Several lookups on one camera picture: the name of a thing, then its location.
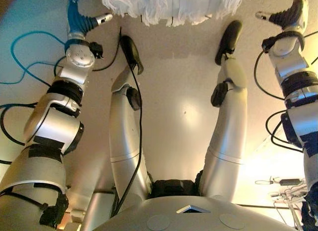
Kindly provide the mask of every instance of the blue cable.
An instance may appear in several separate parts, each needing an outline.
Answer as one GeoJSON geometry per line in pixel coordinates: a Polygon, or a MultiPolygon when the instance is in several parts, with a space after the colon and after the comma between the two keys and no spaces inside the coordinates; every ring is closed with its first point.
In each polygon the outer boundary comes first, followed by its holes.
{"type": "Polygon", "coordinates": [[[46,63],[46,62],[42,62],[42,61],[36,61],[36,62],[33,62],[32,64],[28,65],[28,67],[26,68],[26,72],[32,76],[33,78],[35,78],[36,80],[40,81],[41,83],[47,85],[48,87],[51,87],[51,85],[47,82],[45,82],[44,80],[40,79],[39,77],[35,76],[34,74],[32,74],[28,69],[34,65],[38,65],[38,64],[41,64],[41,65],[49,65],[49,66],[54,66],[54,64],[50,64],[50,63],[46,63]]]}
{"type": "Polygon", "coordinates": [[[28,32],[28,33],[22,34],[21,36],[17,37],[17,38],[12,42],[11,47],[10,47],[10,52],[11,52],[12,58],[13,58],[14,61],[23,69],[22,77],[21,77],[18,81],[16,81],[16,82],[0,82],[0,84],[17,84],[17,83],[20,83],[20,82],[23,80],[23,78],[24,78],[24,76],[25,76],[25,73],[28,73],[29,75],[31,75],[31,76],[34,77],[35,79],[39,80],[40,82],[44,82],[43,80],[41,80],[40,78],[36,77],[34,74],[32,74],[32,73],[28,70],[31,66],[33,66],[33,64],[30,65],[30,66],[28,66],[28,67],[24,67],[24,66],[21,64],[21,62],[18,60],[18,58],[15,56],[15,53],[14,53],[14,47],[15,47],[16,43],[17,43],[20,39],[22,39],[22,38],[24,38],[24,37],[26,37],[26,36],[28,36],[28,35],[32,35],[32,34],[46,34],[46,35],[49,35],[49,36],[53,37],[55,40],[57,40],[57,41],[58,41],[59,43],[61,43],[62,45],[65,45],[65,43],[64,43],[62,40],[60,40],[57,36],[53,35],[52,33],[46,32],[46,31],[30,31],[30,32],[28,32]]]}

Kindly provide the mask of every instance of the white fluffy object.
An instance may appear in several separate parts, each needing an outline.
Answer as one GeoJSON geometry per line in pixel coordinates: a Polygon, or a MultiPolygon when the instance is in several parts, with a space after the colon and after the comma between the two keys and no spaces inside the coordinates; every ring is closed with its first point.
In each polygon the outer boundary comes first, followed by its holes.
{"type": "Polygon", "coordinates": [[[145,25],[157,24],[167,19],[167,26],[183,25],[186,20],[193,25],[215,15],[223,17],[235,13],[242,0],[102,0],[115,14],[142,16],[145,25]]]}

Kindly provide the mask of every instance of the cable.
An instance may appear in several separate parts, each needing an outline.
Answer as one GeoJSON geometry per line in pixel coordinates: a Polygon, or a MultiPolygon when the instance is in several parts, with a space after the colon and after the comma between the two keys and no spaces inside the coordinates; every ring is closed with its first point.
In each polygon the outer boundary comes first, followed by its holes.
{"type": "Polygon", "coordinates": [[[58,59],[58,61],[56,61],[54,68],[53,68],[53,74],[54,76],[56,76],[56,69],[59,66],[59,63],[61,62],[62,59],[66,58],[66,56],[62,56],[61,58],[58,59]]]}
{"type": "Polygon", "coordinates": [[[41,65],[48,65],[48,66],[54,66],[54,64],[52,63],[48,63],[48,62],[42,62],[42,61],[36,61],[36,62],[33,62],[31,63],[30,65],[28,65],[26,67],[26,70],[23,72],[23,75],[22,77],[19,79],[19,81],[16,81],[16,82],[0,82],[0,84],[18,84],[20,83],[23,79],[24,79],[24,76],[25,74],[29,74],[30,76],[32,76],[33,78],[35,78],[36,80],[40,81],[41,83],[47,85],[48,87],[51,87],[51,85],[47,82],[45,82],[44,80],[40,79],[39,77],[37,77],[36,75],[34,75],[33,73],[31,73],[29,71],[29,69],[34,66],[34,65],[38,65],[38,64],[41,64],[41,65]]]}
{"type": "Polygon", "coordinates": [[[112,204],[112,207],[111,207],[111,212],[110,212],[109,218],[112,218],[112,217],[115,216],[115,211],[117,209],[118,202],[119,202],[119,197],[118,197],[118,193],[116,191],[116,188],[114,189],[114,194],[115,194],[115,197],[114,197],[114,201],[113,201],[113,204],[112,204]]]}
{"type": "Polygon", "coordinates": [[[54,38],[55,40],[57,40],[59,43],[61,43],[62,45],[64,45],[64,42],[62,40],[60,40],[57,36],[49,33],[49,32],[46,32],[46,31],[30,31],[28,33],[24,33],[20,36],[18,36],[17,38],[15,38],[15,40],[12,42],[11,44],[11,47],[10,47],[10,52],[11,52],[11,56],[12,58],[14,59],[14,61],[23,69],[23,74],[22,74],[22,77],[20,78],[19,81],[17,82],[14,82],[14,83],[19,83],[22,81],[23,77],[24,77],[24,74],[27,72],[28,74],[31,74],[31,72],[28,71],[28,69],[26,67],[24,67],[22,65],[22,63],[18,60],[18,58],[15,56],[15,53],[14,53],[14,48],[15,48],[15,45],[16,43],[21,40],[22,38],[26,37],[26,36],[29,36],[29,35],[32,35],[32,34],[45,34],[45,35],[49,35],[51,36],[52,38],[54,38]]]}
{"type": "Polygon", "coordinates": [[[12,161],[0,160],[0,163],[5,165],[11,165],[12,161]]]}
{"type": "MultiPolygon", "coordinates": [[[[272,133],[270,132],[270,130],[269,130],[269,128],[268,128],[268,122],[269,122],[269,120],[270,120],[272,117],[274,117],[275,115],[277,115],[277,114],[279,114],[279,113],[283,113],[283,112],[285,112],[285,111],[286,111],[286,110],[281,110],[281,111],[278,111],[278,112],[276,112],[276,113],[273,113],[272,115],[270,115],[270,116],[266,119],[265,128],[266,128],[266,131],[269,133],[269,135],[272,136],[272,133]]],[[[280,138],[278,138],[278,137],[276,137],[276,136],[274,136],[274,138],[276,138],[277,140],[279,140],[279,141],[281,141],[281,142],[283,142],[283,143],[290,144],[288,141],[282,140],[282,139],[280,139],[280,138]]]]}
{"type": "Polygon", "coordinates": [[[297,151],[297,152],[303,153],[302,150],[295,149],[295,148],[290,148],[290,147],[287,147],[287,146],[284,146],[284,145],[281,145],[281,144],[278,144],[278,143],[274,142],[275,133],[276,133],[277,129],[279,128],[279,126],[280,126],[281,124],[282,124],[282,121],[280,121],[280,122],[277,124],[277,126],[275,127],[275,129],[274,129],[274,131],[273,131],[273,134],[272,134],[271,137],[270,137],[270,140],[271,140],[272,144],[277,145],[277,146],[279,146],[279,147],[281,147],[281,148],[286,148],[286,149],[290,149],[290,150],[293,150],[293,151],[297,151]]]}
{"type": "Polygon", "coordinates": [[[279,178],[279,176],[272,178],[272,176],[269,177],[269,180],[256,180],[254,181],[255,185],[271,185],[271,184],[279,184],[278,181],[275,179],[279,178]]]}
{"type": "Polygon", "coordinates": [[[287,186],[287,189],[284,190],[284,194],[286,194],[286,191],[287,191],[287,190],[292,191],[292,189],[294,189],[295,187],[300,187],[300,186],[302,186],[302,185],[304,185],[304,184],[305,184],[305,182],[302,181],[300,184],[294,185],[294,186],[292,186],[292,187],[290,187],[290,188],[287,186]]]}
{"type": "Polygon", "coordinates": [[[276,207],[275,202],[273,203],[273,205],[274,205],[275,209],[277,210],[279,216],[282,218],[282,220],[284,221],[284,223],[287,225],[287,223],[286,223],[286,221],[284,220],[282,214],[279,212],[278,208],[276,207]]]}
{"type": "Polygon", "coordinates": [[[316,57],[316,59],[313,60],[313,62],[311,62],[311,65],[313,65],[317,60],[318,60],[318,56],[316,57]]]}
{"type": "Polygon", "coordinates": [[[117,58],[117,54],[118,54],[118,51],[119,51],[119,44],[120,44],[120,37],[119,37],[118,42],[117,42],[117,48],[116,48],[115,55],[114,55],[113,59],[111,60],[111,62],[108,65],[106,65],[105,67],[103,67],[103,68],[93,70],[94,72],[95,71],[103,71],[103,70],[105,70],[105,69],[107,69],[107,68],[109,68],[109,67],[111,67],[113,65],[113,63],[115,62],[115,59],[117,58]]]}
{"type": "MultiPolygon", "coordinates": [[[[242,205],[242,204],[236,204],[242,207],[251,207],[251,208],[261,208],[261,209],[275,209],[273,206],[262,206],[262,205],[242,205]]],[[[277,209],[280,210],[289,210],[287,207],[277,207],[277,209]]]]}
{"type": "Polygon", "coordinates": [[[30,67],[34,66],[34,65],[38,65],[38,64],[41,64],[41,65],[48,65],[48,66],[55,66],[54,64],[52,63],[47,63],[47,62],[42,62],[42,61],[36,61],[36,62],[33,62],[32,64],[28,65],[27,67],[27,70],[26,72],[32,76],[33,78],[35,78],[36,80],[40,81],[41,83],[47,85],[48,87],[51,87],[51,85],[47,82],[45,82],[44,80],[40,79],[39,77],[35,76],[34,74],[30,73],[30,71],[28,70],[30,67]]]}
{"type": "Polygon", "coordinates": [[[256,61],[255,61],[255,66],[254,66],[254,81],[255,81],[257,87],[258,87],[260,90],[262,90],[264,93],[266,93],[267,95],[269,95],[269,96],[271,96],[271,97],[273,97],[273,98],[277,98],[277,99],[280,99],[280,100],[284,100],[284,98],[278,97],[278,96],[276,96],[276,95],[274,95],[274,94],[271,94],[271,93],[267,92],[267,91],[266,91],[265,89],[263,89],[263,87],[258,83],[257,76],[256,76],[257,65],[258,65],[259,59],[261,58],[261,56],[262,56],[263,54],[264,54],[263,51],[262,51],[261,53],[259,53],[259,55],[258,55],[258,57],[257,57],[257,59],[256,59],[256,61]]]}
{"type": "Polygon", "coordinates": [[[18,140],[16,140],[15,138],[13,138],[8,132],[7,130],[5,129],[5,126],[4,126],[4,115],[5,113],[12,107],[27,107],[27,108],[34,108],[35,105],[37,103],[30,103],[30,104],[21,104],[21,103],[12,103],[12,104],[5,104],[5,105],[1,105],[0,108],[4,108],[4,110],[2,111],[1,115],[0,115],[0,127],[1,127],[1,130],[2,132],[4,133],[4,135],[9,139],[11,140],[12,142],[18,144],[18,145],[21,145],[21,146],[24,146],[25,144],[23,142],[20,142],[18,140]]]}
{"type": "Polygon", "coordinates": [[[131,185],[133,184],[134,182],[134,179],[137,175],[137,172],[138,172],[138,169],[139,169],[139,166],[140,166],[140,163],[141,163],[141,158],[142,158],[142,141],[143,141],[143,129],[142,129],[142,117],[143,117],[143,102],[142,102],[142,97],[141,97],[141,93],[140,93],[140,89],[139,89],[139,86],[138,86],[138,82],[137,82],[137,79],[136,79],[136,76],[134,74],[134,70],[133,68],[131,67],[131,65],[128,63],[128,66],[130,68],[130,71],[134,77],[134,81],[135,81],[135,84],[136,84],[136,87],[137,87],[137,91],[138,91],[138,95],[139,95],[139,100],[140,100],[140,117],[139,117],[139,128],[140,128],[140,136],[139,136],[139,157],[138,157],[138,163],[137,163],[137,166],[136,166],[136,169],[124,191],[124,194],[123,196],[121,197],[119,203],[118,203],[118,206],[116,207],[116,210],[114,212],[114,215],[118,214],[122,204],[124,203],[125,199],[126,199],[126,196],[130,190],[130,187],[131,185]]]}
{"type": "Polygon", "coordinates": [[[315,31],[315,32],[313,32],[313,33],[310,33],[310,34],[304,36],[304,38],[309,37],[309,36],[312,36],[312,35],[314,35],[314,34],[316,34],[316,33],[318,33],[318,31],[315,31]]]}

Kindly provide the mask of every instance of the black connector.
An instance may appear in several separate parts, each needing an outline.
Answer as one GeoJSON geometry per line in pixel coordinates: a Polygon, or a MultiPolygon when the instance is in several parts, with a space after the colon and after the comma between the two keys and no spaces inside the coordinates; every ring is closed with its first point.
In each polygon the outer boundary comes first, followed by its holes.
{"type": "Polygon", "coordinates": [[[286,185],[299,185],[302,181],[300,179],[282,179],[279,184],[282,186],[286,185]]]}

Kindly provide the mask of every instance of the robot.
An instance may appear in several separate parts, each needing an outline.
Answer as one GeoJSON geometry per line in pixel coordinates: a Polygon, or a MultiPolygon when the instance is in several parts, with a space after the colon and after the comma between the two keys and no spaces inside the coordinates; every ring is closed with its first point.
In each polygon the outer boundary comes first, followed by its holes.
{"type": "MultiPolygon", "coordinates": [[[[73,151],[84,126],[77,118],[87,75],[102,49],[85,40],[88,31],[111,20],[112,15],[85,17],[78,0],[70,0],[70,32],[65,44],[67,62],[57,73],[24,128],[25,148],[0,183],[0,230],[53,230],[68,206],[63,155],[73,151]]],[[[290,9],[256,17],[280,25],[283,32],[264,40],[285,97],[282,115],[288,141],[303,148],[311,215],[318,220],[318,79],[301,51],[307,26],[308,0],[294,0],[290,9]]],[[[110,152],[116,190],[120,198],[115,216],[96,230],[293,230],[232,204],[244,151],[247,121],[246,77],[233,56],[241,23],[233,21],[224,32],[215,62],[221,66],[211,97],[219,107],[218,121],[206,153],[204,169],[195,182],[153,182],[147,173],[134,113],[142,110],[135,73],[143,66],[128,36],[121,47],[128,66],[111,91],[110,152]]]]}

